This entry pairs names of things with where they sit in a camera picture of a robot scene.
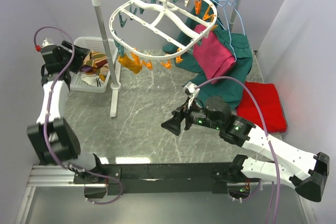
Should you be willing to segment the beige sock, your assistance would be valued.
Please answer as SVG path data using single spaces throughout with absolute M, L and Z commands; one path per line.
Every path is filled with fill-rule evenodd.
M 90 51 L 90 54 L 84 58 L 82 66 L 92 66 L 97 68 L 102 66 L 109 67 L 106 55 L 96 51 Z

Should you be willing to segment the white sock black stripes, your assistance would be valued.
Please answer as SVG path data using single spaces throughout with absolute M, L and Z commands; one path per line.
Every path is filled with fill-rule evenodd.
M 101 87 L 104 85 L 106 77 L 102 74 L 82 74 L 81 80 L 92 87 Z

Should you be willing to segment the yellow sock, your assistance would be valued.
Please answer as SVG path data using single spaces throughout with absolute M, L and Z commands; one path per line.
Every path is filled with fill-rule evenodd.
M 124 53 L 123 56 L 119 55 L 118 62 L 121 66 L 129 69 L 134 74 L 138 74 L 142 70 L 142 64 L 140 63 L 140 58 L 138 55 L 131 52 L 132 59 Z

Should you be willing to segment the maroon orange striped sock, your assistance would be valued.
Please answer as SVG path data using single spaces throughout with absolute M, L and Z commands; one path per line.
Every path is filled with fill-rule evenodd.
M 109 68 L 107 66 L 102 66 L 100 68 L 92 67 L 92 66 L 82 66 L 80 69 L 81 72 L 84 72 L 86 75 L 103 75 L 106 76 L 109 72 Z

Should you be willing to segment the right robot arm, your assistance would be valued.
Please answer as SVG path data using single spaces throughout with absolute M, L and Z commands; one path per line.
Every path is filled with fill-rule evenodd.
M 229 172 L 235 181 L 241 182 L 245 178 L 268 180 L 293 188 L 307 200 L 322 200 L 329 176 L 329 155 L 323 152 L 306 152 L 272 135 L 266 135 L 258 125 L 233 115 L 229 105 L 220 97 L 210 97 L 202 107 L 187 99 L 172 112 L 172 118 L 163 122 L 161 127 L 178 136 L 182 131 L 183 121 L 185 130 L 189 130 L 193 124 L 215 129 L 225 142 L 269 159 L 266 162 L 237 155 Z

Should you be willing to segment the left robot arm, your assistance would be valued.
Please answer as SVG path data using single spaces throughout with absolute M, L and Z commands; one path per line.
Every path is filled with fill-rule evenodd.
M 45 39 L 39 49 L 45 63 L 41 67 L 43 106 L 36 124 L 27 135 L 41 165 L 62 165 L 93 183 L 104 179 L 105 170 L 96 154 L 81 151 L 79 140 L 65 119 L 65 103 L 71 75 L 65 68 L 72 56 L 84 56 L 88 49 L 62 41 L 60 46 Z

